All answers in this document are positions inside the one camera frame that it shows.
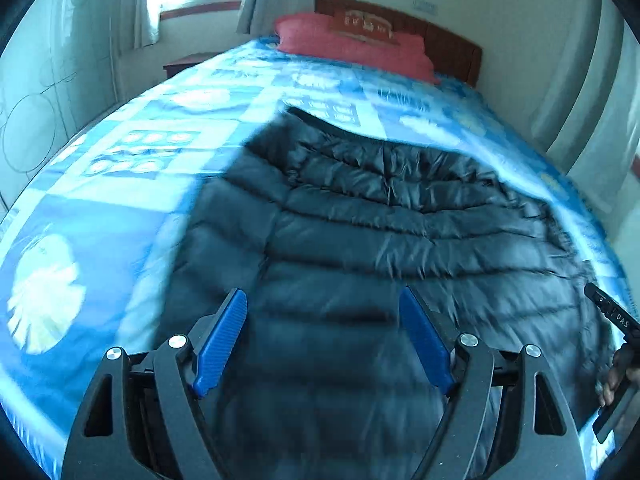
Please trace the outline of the person's right hand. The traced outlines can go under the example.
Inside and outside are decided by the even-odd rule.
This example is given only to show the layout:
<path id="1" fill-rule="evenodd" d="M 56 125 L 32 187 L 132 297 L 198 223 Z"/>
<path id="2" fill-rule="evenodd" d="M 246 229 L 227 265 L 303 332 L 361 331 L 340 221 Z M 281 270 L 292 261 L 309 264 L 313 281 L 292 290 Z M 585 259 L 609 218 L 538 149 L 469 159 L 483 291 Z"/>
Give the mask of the person's right hand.
<path id="1" fill-rule="evenodd" d="M 629 344 L 623 344 L 614 353 L 612 365 L 605 374 L 598 390 L 601 408 L 613 403 L 616 392 L 624 378 L 635 384 L 639 383 L 639 369 L 632 366 L 633 359 L 634 349 Z"/>

